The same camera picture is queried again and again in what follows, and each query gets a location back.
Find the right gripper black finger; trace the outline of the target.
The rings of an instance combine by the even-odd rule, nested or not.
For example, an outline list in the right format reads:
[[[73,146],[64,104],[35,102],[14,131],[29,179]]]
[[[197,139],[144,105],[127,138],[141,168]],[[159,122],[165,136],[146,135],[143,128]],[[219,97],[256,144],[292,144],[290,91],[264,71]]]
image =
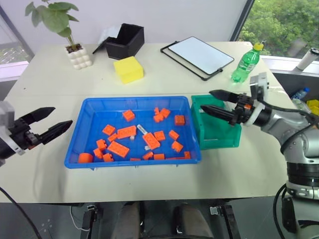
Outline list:
[[[209,93],[215,98],[222,100],[224,102],[237,103],[238,102],[238,94],[226,91],[226,90],[212,90]]]
[[[200,108],[208,115],[227,122],[232,122],[235,116],[234,113],[227,111],[221,107],[217,107],[215,105],[201,105]]]

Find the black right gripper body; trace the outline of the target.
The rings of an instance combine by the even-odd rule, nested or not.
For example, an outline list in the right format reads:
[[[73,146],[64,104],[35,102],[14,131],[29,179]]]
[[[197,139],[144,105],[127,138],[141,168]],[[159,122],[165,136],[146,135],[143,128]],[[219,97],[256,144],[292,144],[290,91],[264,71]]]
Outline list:
[[[231,125],[246,123],[253,113],[255,107],[254,100],[245,94],[230,94],[230,102],[236,104],[231,110]]]

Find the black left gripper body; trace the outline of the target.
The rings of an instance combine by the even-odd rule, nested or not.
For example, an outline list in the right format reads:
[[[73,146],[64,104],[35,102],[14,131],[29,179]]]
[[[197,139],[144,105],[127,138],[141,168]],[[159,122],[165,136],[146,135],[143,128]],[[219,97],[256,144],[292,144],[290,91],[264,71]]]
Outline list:
[[[9,129],[11,138],[23,150],[32,149],[41,143],[39,135],[30,131],[30,124],[34,122],[34,117],[23,116],[15,120],[13,127]]]

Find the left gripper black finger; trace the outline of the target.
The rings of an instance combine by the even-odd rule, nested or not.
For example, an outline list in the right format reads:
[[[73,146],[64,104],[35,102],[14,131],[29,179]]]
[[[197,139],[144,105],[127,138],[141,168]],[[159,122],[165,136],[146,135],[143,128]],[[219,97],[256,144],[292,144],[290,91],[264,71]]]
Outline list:
[[[38,108],[18,119],[18,125],[31,125],[34,122],[41,121],[42,119],[48,117],[53,111],[55,107],[42,107]]]
[[[46,145],[47,143],[53,141],[57,137],[64,134],[70,128],[72,123],[73,123],[72,120],[59,122],[56,125],[50,127],[43,134],[40,134],[37,138],[40,143],[42,143],[43,145]]]

